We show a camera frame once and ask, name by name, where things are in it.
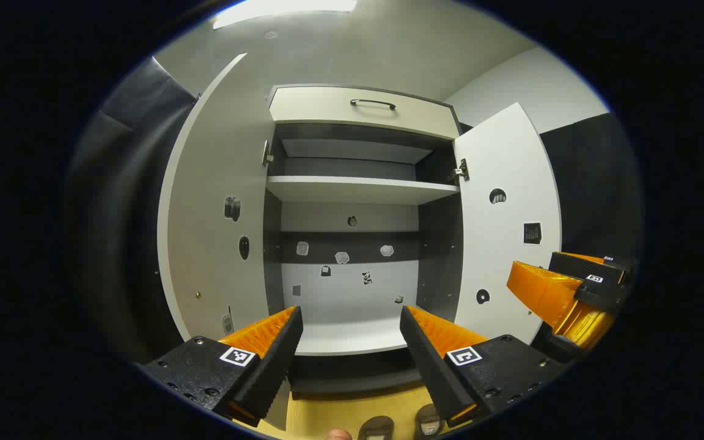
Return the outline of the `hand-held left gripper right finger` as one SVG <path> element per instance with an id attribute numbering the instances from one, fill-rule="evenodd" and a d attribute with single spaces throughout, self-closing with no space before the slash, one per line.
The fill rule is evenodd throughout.
<path id="1" fill-rule="evenodd" d="M 505 412 L 568 368 L 511 334 L 482 337 L 419 307 L 402 307 L 400 333 L 439 417 L 451 428 Z"/>

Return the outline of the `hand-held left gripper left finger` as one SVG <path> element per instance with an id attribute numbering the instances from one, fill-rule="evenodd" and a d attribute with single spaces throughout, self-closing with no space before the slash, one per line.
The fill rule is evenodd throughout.
<path id="1" fill-rule="evenodd" d="M 139 368 L 174 395 L 255 428 L 268 415 L 303 332 L 301 307 L 288 307 L 221 340 L 192 337 Z"/>

